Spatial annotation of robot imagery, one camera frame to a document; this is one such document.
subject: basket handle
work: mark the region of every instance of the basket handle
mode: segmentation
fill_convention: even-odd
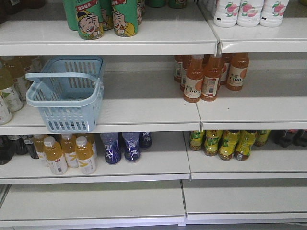
[[[89,78],[92,81],[97,81],[97,78],[87,74],[87,73],[75,73],[75,72],[65,72],[65,73],[27,73],[25,75],[26,79],[34,81],[35,83],[40,83],[41,78]]]

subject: clear plastic bottle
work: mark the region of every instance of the clear plastic bottle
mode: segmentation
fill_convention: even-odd
[[[239,91],[242,89],[248,65],[248,53],[236,53],[233,56],[226,84],[228,89],[233,91]]]
[[[192,55],[191,64],[187,71],[187,79],[184,89],[184,100],[187,102],[198,102],[201,98],[201,87],[203,80],[202,61],[204,55]]]
[[[11,77],[10,72],[5,69],[0,61],[0,91],[2,96],[8,106],[12,111],[18,111],[23,107],[23,102],[21,101],[20,94],[16,90],[14,81]]]
[[[67,171],[67,163],[61,145],[54,137],[49,136],[44,139],[44,152],[50,170],[55,175],[62,175]]]
[[[80,136],[76,139],[76,144],[77,159],[81,172],[92,174],[96,170],[96,162],[90,142],[87,141],[86,137]]]
[[[105,160],[109,164],[116,164],[121,159],[118,144],[118,133],[101,133],[101,140],[105,146]]]
[[[68,167],[78,168],[77,154],[76,154],[76,136],[71,133],[62,134],[61,146]]]

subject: yellow bottle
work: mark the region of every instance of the yellow bottle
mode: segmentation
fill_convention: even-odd
[[[76,144],[77,159],[81,172],[84,174],[93,173],[96,170],[96,163],[90,142],[87,141],[86,137],[80,136],[77,138]]]
[[[46,137],[44,139],[45,154],[50,170],[55,175],[62,175],[67,171],[67,163],[61,145],[56,142],[54,137]]]
[[[62,134],[61,146],[68,166],[71,168],[78,168],[76,136],[71,133]]]

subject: green can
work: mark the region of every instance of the green can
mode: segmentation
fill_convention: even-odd
[[[104,34],[99,0],[74,0],[79,36],[95,40]]]
[[[131,37],[138,32],[137,0],[112,0],[114,32]]]
[[[113,29],[112,5],[110,0],[99,0],[104,30]]]
[[[175,9],[185,8],[187,0],[168,0],[168,6]]]

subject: bottle label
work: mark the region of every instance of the bottle label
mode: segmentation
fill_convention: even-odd
[[[208,78],[205,76],[201,91],[202,95],[207,97],[215,97],[219,86],[219,79],[220,78]]]
[[[94,156],[91,156],[89,159],[86,160],[79,160],[78,159],[79,167],[81,168],[81,172],[84,174],[91,174],[96,170],[96,163]]]
[[[199,98],[201,96],[202,79],[193,80],[186,78],[184,95],[188,98]]]
[[[17,92],[15,86],[1,90],[5,102],[7,103],[9,109],[15,112],[23,106],[23,102],[20,99],[19,93]]]
[[[243,85],[243,81],[247,72],[247,68],[230,67],[227,84],[235,87]]]
[[[49,165],[50,170],[55,175],[62,175],[67,171],[67,163],[65,161],[64,155],[62,155],[60,158],[56,159],[55,161],[49,161],[47,160],[47,163]]]

